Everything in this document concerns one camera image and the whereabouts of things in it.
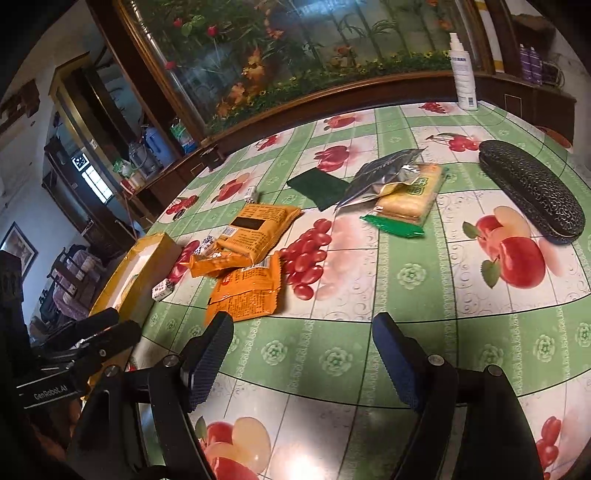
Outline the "person's left hand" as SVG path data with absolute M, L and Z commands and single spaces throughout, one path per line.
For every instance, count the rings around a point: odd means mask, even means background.
M 80 418 L 82 401 L 79 398 L 61 399 L 30 409 L 28 418 L 44 450 L 61 462 Z

